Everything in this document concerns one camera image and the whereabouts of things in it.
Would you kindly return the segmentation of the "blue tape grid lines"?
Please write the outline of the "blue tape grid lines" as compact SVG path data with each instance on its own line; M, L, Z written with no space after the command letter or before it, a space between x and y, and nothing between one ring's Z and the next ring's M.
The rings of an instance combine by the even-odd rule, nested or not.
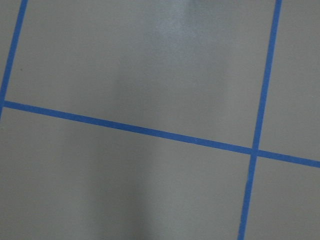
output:
M213 141L213 140L208 140L203 138L197 138L193 136L181 135L173 132L167 132L167 131L161 131L161 130L152 129L152 128L145 128L141 126L124 124L120 122L114 122L114 121L109 121L109 120L104 120L104 119L99 119L99 118L94 118L94 117L89 117L89 116L84 116L79 114L73 114L69 112L63 112L63 111L53 110L49 108L43 108L43 107L6 100L7 89L8 89L8 85L11 77L12 67L15 60L16 50L18 47L18 42L19 42L20 33L23 26L24 18L25 18L27 5L28 5L28 1L26 0L21 1L14 31L13 31L12 40L10 43L8 57L6 60L6 65L5 65L4 74L2 78L2 84L0 87L0 107L2 109L3 108L15 109L19 111L25 111L29 113L35 113L35 114L50 116L50 117L59 118L59 119L65 119L65 120L70 120L70 121L75 121L75 122L80 122L80 123L85 123L85 124L90 124L95 126L107 127L111 129L117 129L121 131L132 132L132 133L142 134L146 136L153 136L157 138L163 138L163 139L248 155L250 159L249 159L249 164L247 169L245 190L244 190L243 202L241 207L240 222L239 222L239 227L237 232L237 239L239 240L245 239L246 227L247 227L248 215L249 215L249 209L250 209L250 203L251 203L251 194L252 194L253 182L255 177L256 163L259 157L297 164L301 166L319 168L320 162L318 160L312 160L312 159L303 158L303 157L265 151L259 148L264 116L265 116L265 107L266 107L267 97L268 97L269 83L270 83L271 72L272 72L274 52L276 47L276 38L277 38L278 25L279 25L279 20L281 15L282 1L277 0L275 1L275 4L274 4L272 24L270 28L268 49L267 49L266 62L265 62L264 74L263 74L263 81L262 81L262 86L260 91L259 105L258 105L257 117L255 121L253 142L251 147L244 147L244 146L234 145L230 143L224 143L224 142Z

